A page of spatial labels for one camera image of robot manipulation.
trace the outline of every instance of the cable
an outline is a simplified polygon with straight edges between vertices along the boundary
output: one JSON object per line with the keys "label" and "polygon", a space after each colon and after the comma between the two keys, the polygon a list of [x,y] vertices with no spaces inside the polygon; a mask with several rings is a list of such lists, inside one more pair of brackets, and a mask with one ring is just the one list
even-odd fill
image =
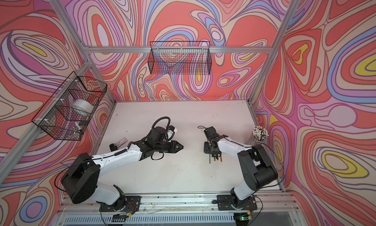
{"label": "cable", "polygon": [[100,209],[99,209],[99,212],[100,212],[100,218],[102,219],[102,222],[103,222],[106,226],[108,226],[108,224],[106,224],[106,222],[103,220],[102,212],[100,211]]}
{"label": "cable", "polygon": [[169,117],[161,117],[161,118],[158,118],[154,123],[153,123],[153,126],[152,126],[152,129],[155,127],[155,125],[160,121],[160,120],[163,120],[163,119],[167,119],[168,120],[168,123],[167,123],[167,126],[166,126],[166,129],[170,126],[170,121],[171,119]]}
{"label": "cable", "polygon": [[134,204],[133,202],[126,202],[125,205],[126,205],[127,203],[129,203],[129,205],[131,205],[132,208],[133,208],[133,210],[132,210],[130,213],[133,214],[132,212],[136,212],[136,209],[137,209],[137,208],[135,208],[135,206],[134,206],[135,204]]}
{"label": "cable", "polygon": [[252,148],[253,146],[245,146],[245,145],[242,145],[242,144],[239,144],[239,143],[237,143],[237,142],[235,142],[235,141],[232,141],[232,140],[230,140],[230,139],[227,139],[226,137],[224,137],[226,140],[228,140],[228,141],[230,141],[230,142],[232,142],[232,143],[235,143],[235,144],[237,144],[237,145],[240,145],[240,146],[242,146],[242,147],[244,147],[244,148]]}
{"label": "cable", "polygon": [[261,213],[262,209],[264,208],[264,204],[262,203],[262,200],[259,197],[257,197],[257,196],[255,196],[255,197],[260,200],[260,202],[261,202],[261,209],[260,209],[259,213],[256,215],[256,217],[254,219],[252,219],[251,222],[248,222],[248,225],[251,225],[251,223],[253,223],[256,220],[257,216],[259,216],[259,214]]}
{"label": "cable", "polygon": [[158,159],[153,159],[153,155],[150,157],[152,160],[155,160],[155,161],[157,161],[157,160],[161,160],[163,157],[164,157],[164,153],[162,153],[162,157],[161,158],[158,158]]}
{"label": "cable", "polygon": [[[109,158],[109,157],[112,157],[112,156],[115,156],[115,154],[110,155],[110,156],[107,156],[107,157],[104,157],[104,158],[96,158],[96,159],[90,159],[90,160],[82,161],[82,162],[79,162],[79,163],[75,163],[75,164],[73,164],[73,165],[70,165],[69,167],[73,167],[73,166],[78,165],[78,164],[81,164],[81,163],[87,163],[87,162],[90,162],[90,161],[93,161],[93,160],[100,160],[100,159]],[[59,188],[59,187],[56,185],[56,180],[58,179],[58,176],[59,176],[61,173],[63,173],[65,170],[67,170],[69,167],[67,167],[67,168],[65,168],[64,170],[62,170],[61,172],[59,172],[59,174],[55,177],[55,181],[53,182],[54,185],[55,185],[55,187],[56,187],[57,189],[59,189],[60,191],[63,191],[63,192],[67,192],[67,191],[65,191],[65,190],[63,190],[63,189],[61,189],[61,188]]]}
{"label": "cable", "polygon": [[278,186],[278,185],[280,185],[280,183],[282,183],[282,182],[285,180],[285,178],[286,178],[285,167],[284,167],[283,163],[279,161],[278,156],[275,154],[275,152],[273,151],[273,149],[271,149],[267,144],[264,144],[264,145],[265,145],[266,147],[268,147],[268,148],[270,149],[270,151],[272,151],[272,152],[274,153],[274,155],[276,156],[276,158],[277,158],[277,160],[278,160],[278,164],[280,164],[280,165],[282,166],[283,177],[281,178],[281,180],[280,180],[277,184],[272,185],[272,186],[264,186],[264,187],[262,187],[262,188],[268,188],[268,187]]}

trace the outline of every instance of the white tape roll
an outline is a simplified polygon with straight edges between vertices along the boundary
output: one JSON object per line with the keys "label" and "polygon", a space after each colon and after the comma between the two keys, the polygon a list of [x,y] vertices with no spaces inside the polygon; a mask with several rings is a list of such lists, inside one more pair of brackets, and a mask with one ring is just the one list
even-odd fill
{"label": "white tape roll", "polygon": [[76,113],[84,116],[87,116],[88,114],[85,114],[82,111],[85,111],[90,114],[94,108],[94,106],[92,106],[89,102],[83,99],[77,99],[70,106],[74,109]]}

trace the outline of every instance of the colorful backdrop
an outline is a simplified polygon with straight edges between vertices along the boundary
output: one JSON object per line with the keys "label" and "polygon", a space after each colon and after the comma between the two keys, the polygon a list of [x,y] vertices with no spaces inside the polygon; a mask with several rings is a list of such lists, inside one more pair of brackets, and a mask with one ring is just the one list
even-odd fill
{"label": "colorful backdrop", "polygon": [[209,40],[271,45],[290,0],[61,0],[86,45]]}
{"label": "colorful backdrop", "polygon": [[115,100],[247,99],[265,53],[225,53],[210,75],[150,74],[148,54],[95,53],[97,65]]}
{"label": "colorful backdrop", "polygon": [[376,0],[303,0],[253,101],[308,225],[376,225],[375,23]]}
{"label": "colorful backdrop", "polygon": [[[290,0],[61,0],[84,44],[270,46]],[[150,75],[148,54],[93,54],[115,100],[246,99],[266,54],[213,54],[209,76]]]}
{"label": "colorful backdrop", "polygon": [[[83,60],[47,0],[0,0],[0,13],[1,161]],[[91,150],[109,107],[105,97],[80,142],[37,137],[0,185],[1,226],[49,223],[63,197],[54,178],[75,155]]]}

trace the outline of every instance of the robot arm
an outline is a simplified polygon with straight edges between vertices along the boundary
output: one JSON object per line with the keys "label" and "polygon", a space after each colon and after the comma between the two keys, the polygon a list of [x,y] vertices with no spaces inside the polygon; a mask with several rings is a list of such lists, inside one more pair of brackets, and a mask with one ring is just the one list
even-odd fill
{"label": "robot arm", "polygon": [[[204,153],[218,158],[223,152],[239,159],[244,179],[231,190],[235,207],[241,205],[243,200],[260,188],[278,178],[278,172],[261,144],[247,146],[238,143],[228,138],[227,135],[219,135],[214,127],[206,128],[204,133],[208,139],[204,144]],[[260,161],[260,164],[256,166],[254,160]]]}
{"label": "robot arm", "polygon": [[[162,119],[168,119],[166,129],[155,127]],[[127,148],[94,156],[80,154],[62,177],[61,183],[74,204],[90,199],[105,203],[116,211],[121,210],[127,201],[122,190],[115,185],[100,183],[98,178],[122,165],[152,158],[154,152],[163,155],[177,153],[183,146],[171,140],[175,132],[176,129],[170,126],[170,118],[162,117],[154,122],[147,136],[139,141],[130,142]]]}

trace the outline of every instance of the wall-mounted basket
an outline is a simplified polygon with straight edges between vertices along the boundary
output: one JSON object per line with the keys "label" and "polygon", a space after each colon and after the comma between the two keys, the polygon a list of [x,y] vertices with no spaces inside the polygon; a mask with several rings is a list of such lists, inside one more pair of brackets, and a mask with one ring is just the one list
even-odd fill
{"label": "wall-mounted basket", "polygon": [[150,74],[210,75],[209,41],[152,41]]}
{"label": "wall-mounted basket", "polygon": [[[59,87],[67,86],[62,96],[52,101],[51,96],[32,119],[35,125],[54,139],[81,140],[107,91],[106,83],[73,73]],[[43,118],[36,118],[48,103],[55,104]]]}

